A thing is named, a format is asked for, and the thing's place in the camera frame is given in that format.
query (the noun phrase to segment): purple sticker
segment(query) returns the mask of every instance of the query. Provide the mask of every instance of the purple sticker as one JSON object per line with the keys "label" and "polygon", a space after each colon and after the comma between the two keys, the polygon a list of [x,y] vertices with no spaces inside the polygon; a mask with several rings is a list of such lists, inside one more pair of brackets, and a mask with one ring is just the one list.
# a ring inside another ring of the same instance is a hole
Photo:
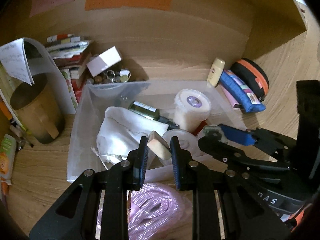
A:
{"label": "purple sticker", "polygon": [[187,102],[189,103],[189,105],[196,108],[199,108],[202,106],[202,102],[200,101],[200,99],[193,96],[187,97]]}

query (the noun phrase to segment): plastic cup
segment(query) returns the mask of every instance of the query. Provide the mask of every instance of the plastic cup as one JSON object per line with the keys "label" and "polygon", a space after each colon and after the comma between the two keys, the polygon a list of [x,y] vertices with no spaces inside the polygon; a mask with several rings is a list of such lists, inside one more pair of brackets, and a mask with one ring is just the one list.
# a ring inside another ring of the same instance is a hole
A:
{"label": "plastic cup", "polygon": [[183,89],[174,98],[176,105],[173,121],[180,129],[193,132],[211,111],[211,102],[203,93],[193,89]]}

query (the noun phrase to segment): translucent storage box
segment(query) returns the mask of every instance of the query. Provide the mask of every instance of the translucent storage box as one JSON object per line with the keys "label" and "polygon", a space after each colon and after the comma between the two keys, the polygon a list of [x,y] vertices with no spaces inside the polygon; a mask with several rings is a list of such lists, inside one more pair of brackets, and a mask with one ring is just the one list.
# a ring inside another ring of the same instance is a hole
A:
{"label": "translucent storage box", "polygon": [[[172,118],[175,109],[174,97],[185,88],[198,90],[209,98],[212,103],[209,124],[223,123],[246,129],[237,113],[238,110],[232,109],[229,102],[206,81],[146,81],[86,85],[83,88],[71,133],[67,181],[73,182],[86,169],[93,169],[96,172],[105,170],[92,149],[97,148],[96,137],[103,122],[105,110],[109,106],[128,108],[130,103],[136,100],[158,108],[160,115]],[[166,172],[167,167],[157,168],[157,170]],[[150,178],[150,171],[147,171],[146,180]]]}

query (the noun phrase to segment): brown mug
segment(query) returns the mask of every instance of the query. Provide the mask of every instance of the brown mug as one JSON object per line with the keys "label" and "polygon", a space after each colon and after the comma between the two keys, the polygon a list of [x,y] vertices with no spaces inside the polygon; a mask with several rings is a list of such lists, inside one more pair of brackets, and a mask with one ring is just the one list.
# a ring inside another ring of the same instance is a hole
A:
{"label": "brown mug", "polygon": [[23,82],[10,98],[21,122],[42,144],[52,142],[63,131],[65,120],[48,84],[46,74],[32,77],[35,84]]}

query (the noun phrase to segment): blue pencil case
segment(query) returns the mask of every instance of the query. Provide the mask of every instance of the blue pencil case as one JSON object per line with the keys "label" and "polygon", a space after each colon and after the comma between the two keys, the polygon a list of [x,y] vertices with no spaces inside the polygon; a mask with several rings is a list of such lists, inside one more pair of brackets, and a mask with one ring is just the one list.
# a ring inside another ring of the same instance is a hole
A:
{"label": "blue pencil case", "polygon": [[222,86],[242,105],[246,113],[261,112],[266,107],[252,90],[231,70],[224,70],[220,77]]}

